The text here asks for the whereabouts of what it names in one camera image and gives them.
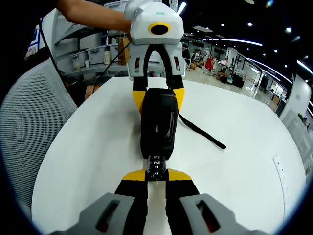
paper cup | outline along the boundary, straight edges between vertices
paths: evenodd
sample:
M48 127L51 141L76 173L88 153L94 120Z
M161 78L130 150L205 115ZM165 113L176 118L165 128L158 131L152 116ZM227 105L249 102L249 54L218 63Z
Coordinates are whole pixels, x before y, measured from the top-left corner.
M86 60L85 65L86 65L86 69L89 69L90 68L90 60Z
M111 52L105 51L104 52L104 64L108 65L111 62Z

ceiling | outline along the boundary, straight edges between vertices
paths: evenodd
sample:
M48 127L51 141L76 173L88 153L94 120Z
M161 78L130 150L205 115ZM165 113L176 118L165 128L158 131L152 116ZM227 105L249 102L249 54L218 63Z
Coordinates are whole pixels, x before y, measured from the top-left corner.
M193 37L199 39L205 39L206 36L219 38L217 35L221 35L261 43L262 46L233 41L207 41L214 42L221 48L236 46L236 50L244 56L268 65L287 78L298 74L304 80L313 79L308 71L297 64L297 60L301 60L313 69L309 2L274 0L272 6L266 8L267 0L254 0L254 5L244 0L183 1L187 6L180 16L185 33L193 33ZM193 27L198 25L208 27L212 32L197 32ZM286 32L287 27L292 28L290 33ZM300 39L292 42L297 36ZM283 86L291 86L280 75L275 75L281 79Z

table surface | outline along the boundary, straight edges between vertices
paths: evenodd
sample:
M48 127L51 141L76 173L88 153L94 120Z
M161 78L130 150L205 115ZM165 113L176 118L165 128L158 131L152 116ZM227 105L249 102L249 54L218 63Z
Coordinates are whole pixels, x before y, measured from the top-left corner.
M191 81L184 81L184 86L181 114L227 149L220 150L178 120L167 167L190 175L200 193L230 208L241 225L273 233L284 215L273 157L282 156L287 162L284 170L292 205L305 185L292 137L275 113L257 100ZM132 87L127 77L109 80L77 109L53 141L32 198L32 219L42 232L74 225L81 210L105 193L115 192L128 172L145 167ZM149 78L149 87L165 88L165 79ZM148 195L144 234L170 234L164 183L149 183Z

mesh chair back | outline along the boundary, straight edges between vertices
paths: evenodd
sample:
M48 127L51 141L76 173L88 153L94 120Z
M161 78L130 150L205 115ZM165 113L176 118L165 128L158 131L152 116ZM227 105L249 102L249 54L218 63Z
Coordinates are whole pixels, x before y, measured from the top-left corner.
M52 141L77 109L52 61L23 74L0 108L0 148L18 201L31 208L39 167Z

yellow circle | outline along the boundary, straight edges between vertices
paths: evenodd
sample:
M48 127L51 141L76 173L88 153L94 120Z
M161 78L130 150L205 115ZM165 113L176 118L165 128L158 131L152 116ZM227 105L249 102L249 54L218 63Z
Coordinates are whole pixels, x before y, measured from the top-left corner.
M154 27L154 26L159 26L159 25L162 25L162 26L165 26L167 27L167 32L168 33L170 30L171 30L171 27L168 23L165 23L165 22L155 22L155 23L152 23L150 26L149 26L149 32L152 33L153 35L155 35L153 32L151 32L151 29Z

